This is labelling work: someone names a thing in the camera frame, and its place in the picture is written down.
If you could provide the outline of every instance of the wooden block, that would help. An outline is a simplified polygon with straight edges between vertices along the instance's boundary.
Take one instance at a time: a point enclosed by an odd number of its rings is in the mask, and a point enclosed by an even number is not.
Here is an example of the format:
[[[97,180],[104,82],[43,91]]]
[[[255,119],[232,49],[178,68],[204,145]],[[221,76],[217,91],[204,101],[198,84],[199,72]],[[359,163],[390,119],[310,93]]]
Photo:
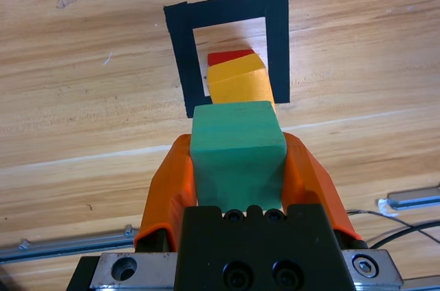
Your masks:
[[[208,88],[213,103],[268,100],[274,107],[269,76],[257,54],[210,66]]]
[[[208,66],[217,65],[232,59],[240,58],[255,53],[252,49],[235,50],[233,52],[213,52],[208,54]]]
[[[286,143],[269,102],[196,107],[190,155],[199,205],[281,207]]]

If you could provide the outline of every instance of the black tape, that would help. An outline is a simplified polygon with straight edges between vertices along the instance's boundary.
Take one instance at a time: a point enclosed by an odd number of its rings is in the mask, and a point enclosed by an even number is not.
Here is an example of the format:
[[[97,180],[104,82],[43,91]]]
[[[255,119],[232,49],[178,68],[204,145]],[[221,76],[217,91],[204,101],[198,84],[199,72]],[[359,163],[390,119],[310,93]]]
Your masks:
[[[204,94],[193,29],[233,21],[265,17],[267,71],[274,100],[290,101],[289,0],[183,2],[164,7],[164,11],[189,118],[197,105],[212,103],[211,97]]]

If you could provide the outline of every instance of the wood grain surface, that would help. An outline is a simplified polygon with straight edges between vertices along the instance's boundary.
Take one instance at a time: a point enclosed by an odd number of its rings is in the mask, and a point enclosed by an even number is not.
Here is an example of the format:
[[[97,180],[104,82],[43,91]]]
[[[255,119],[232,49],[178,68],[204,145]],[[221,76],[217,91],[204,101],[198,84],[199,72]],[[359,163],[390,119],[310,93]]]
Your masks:
[[[0,0],[0,245],[139,225],[152,175],[191,131],[162,9],[182,1],[203,0]],[[289,3],[291,102],[278,118],[346,208],[377,210],[390,191],[437,185],[440,0]],[[265,60],[263,24],[198,29],[201,59],[252,48]],[[399,227],[352,221],[365,239]],[[440,246],[419,233],[386,248],[405,278],[440,271]],[[0,280],[64,290],[77,262],[4,265]]]

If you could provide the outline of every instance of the black cable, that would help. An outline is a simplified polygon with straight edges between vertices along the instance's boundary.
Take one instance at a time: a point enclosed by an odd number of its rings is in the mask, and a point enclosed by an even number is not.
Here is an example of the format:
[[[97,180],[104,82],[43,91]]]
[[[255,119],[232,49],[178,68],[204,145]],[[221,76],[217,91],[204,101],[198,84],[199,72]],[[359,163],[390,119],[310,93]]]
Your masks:
[[[407,235],[409,233],[413,233],[415,231],[420,231],[422,229],[427,229],[427,228],[433,228],[433,227],[439,227],[440,226],[440,220],[438,221],[434,221],[434,222],[428,222],[426,224],[419,224],[418,226],[413,226],[410,227],[408,229],[399,231],[398,233],[392,234],[391,236],[385,237],[383,240],[377,242],[376,244],[374,244],[373,246],[371,246],[370,248],[380,248],[381,246],[387,244],[390,241],[393,241],[397,238],[400,238],[404,235]]]
[[[375,211],[366,211],[366,210],[348,210],[346,213],[347,213],[347,215],[354,215],[354,214],[372,214],[372,215],[377,215],[378,217],[385,217],[386,219],[390,219],[390,220],[393,220],[393,221],[399,222],[400,224],[403,224],[403,225],[405,225],[405,226],[407,226],[407,227],[409,227],[409,228],[414,228],[414,227],[415,227],[414,225],[409,224],[409,223],[405,222],[404,220],[397,219],[396,217],[389,217],[388,215],[381,214],[381,213],[378,213],[378,212],[375,212]],[[428,233],[425,233],[425,232],[422,231],[422,230],[417,230],[417,231],[418,231],[419,233],[425,235],[426,237],[431,238],[431,239],[432,239],[433,241],[435,241],[437,244],[440,244],[440,241],[439,241],[437,238],[435,238],[435,237],[429,235]]]

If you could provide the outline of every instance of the yellow wooden block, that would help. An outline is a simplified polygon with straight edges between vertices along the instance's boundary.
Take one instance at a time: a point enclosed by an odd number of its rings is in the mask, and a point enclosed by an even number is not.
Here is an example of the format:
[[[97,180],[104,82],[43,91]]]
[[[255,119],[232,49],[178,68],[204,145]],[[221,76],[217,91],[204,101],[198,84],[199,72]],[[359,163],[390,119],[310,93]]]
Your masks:
[[[210,66],[208,88],[213,103],[268,100],[274,107],[269,76],[257,54]]]

